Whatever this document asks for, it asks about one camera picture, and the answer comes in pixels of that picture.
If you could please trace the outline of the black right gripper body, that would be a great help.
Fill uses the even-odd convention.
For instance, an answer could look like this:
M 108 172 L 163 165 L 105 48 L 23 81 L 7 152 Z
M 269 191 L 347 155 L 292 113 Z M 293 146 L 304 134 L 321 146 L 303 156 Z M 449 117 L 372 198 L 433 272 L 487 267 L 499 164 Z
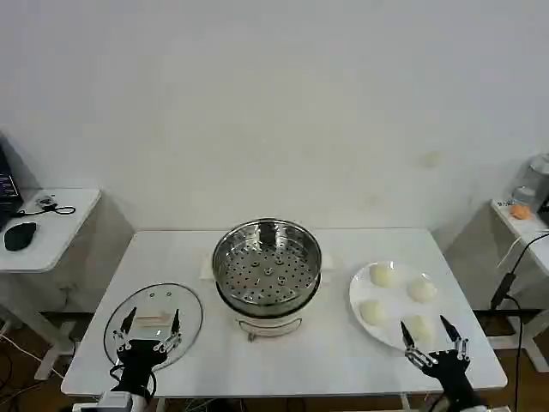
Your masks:
M 469 361 L 458 357 L 456 349 L 431 352 L 429 356 L 431 361 L 421 367 L 421 371 L 441 384 L 450 403 L 476 404 L 477 396 L 466 376 Z

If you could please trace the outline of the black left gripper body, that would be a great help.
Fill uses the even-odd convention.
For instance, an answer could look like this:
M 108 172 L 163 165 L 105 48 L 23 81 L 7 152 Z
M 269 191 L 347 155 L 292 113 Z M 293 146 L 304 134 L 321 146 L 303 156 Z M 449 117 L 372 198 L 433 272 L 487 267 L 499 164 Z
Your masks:
M 117 355 L 112 377 L 118 383 L 112 391 L 148 391 L 153 368 L 167 360 L 166 347 L 158 340 L 131 339 Z

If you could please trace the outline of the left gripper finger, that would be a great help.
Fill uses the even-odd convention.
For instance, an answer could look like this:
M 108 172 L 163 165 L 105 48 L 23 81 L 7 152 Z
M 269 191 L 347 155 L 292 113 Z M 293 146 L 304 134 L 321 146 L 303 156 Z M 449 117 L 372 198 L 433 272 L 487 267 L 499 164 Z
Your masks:
M 123 319 L 121 326 L 118 330 L 113 331 L 113 335 L 115 336 L 115 342 L 116 342 L 116 350 L 117 352 L 122 352 L 123 350 L 129 350 L 131 349 L 130 344 L 130 330 L 134 321 L 134 318 L 136 316 L 137 307 L 134 306 L 130 313 Z
M 177 309 L 172 319 L 170 336 L 164 341 L 161 341 L 159 344 L 157 344 L 154 350 L 161 353 L 170 353 L 181 343 L 181 341 L 182 338 L 180 333 L 179 309 Z

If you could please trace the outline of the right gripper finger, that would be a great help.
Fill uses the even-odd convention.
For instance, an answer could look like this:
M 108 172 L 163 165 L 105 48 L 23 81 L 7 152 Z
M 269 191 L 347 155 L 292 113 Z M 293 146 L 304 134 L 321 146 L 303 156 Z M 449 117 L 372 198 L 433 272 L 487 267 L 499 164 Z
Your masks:
M 400 325 L 401 325 L 402 340 L 405 346 L 404 354 L 406 358 L 417 368 L 435 366 L 438 363 L 438 361 L 435 360 L 429 354 L 425 354 L 421 352 L 416 347 L 415 341 L 413 340 L 411 333 L 409 332 L 409 330 L 407 329 L 407 326 L 404 324 L 403 321 L 400 322 Z
M 454 350 L 457 352 L 457 358 L 459 360 L 469 361 L 469 340 L 467 338 L 463 338 L 457 328 L 444 315 L 440 315 L 439 317 L 449 339 L 454 344 Z

